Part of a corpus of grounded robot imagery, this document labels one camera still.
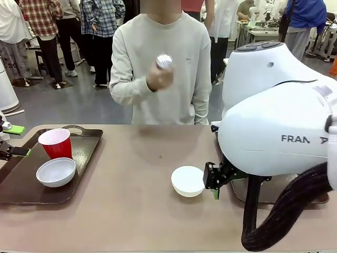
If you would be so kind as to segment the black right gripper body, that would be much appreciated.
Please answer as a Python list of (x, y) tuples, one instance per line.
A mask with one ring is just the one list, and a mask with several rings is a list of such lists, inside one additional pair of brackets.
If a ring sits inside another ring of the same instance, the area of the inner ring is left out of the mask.
[(223, 157), (220, 166), (221, 176), (219, 179), (220, 186), (226, 185), (233, 180), (245, 179), (248, 174), (235, 167), (226, 157)]

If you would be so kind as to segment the person's right hand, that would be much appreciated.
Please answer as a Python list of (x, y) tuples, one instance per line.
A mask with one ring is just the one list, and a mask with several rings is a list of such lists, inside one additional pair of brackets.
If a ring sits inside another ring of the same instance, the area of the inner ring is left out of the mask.
[(157, 92), (171, 86), (173, 79), (173, 69), (159, 69), (156, 65), (153, 65), (146, 76), (146, 84), (152, 92)]

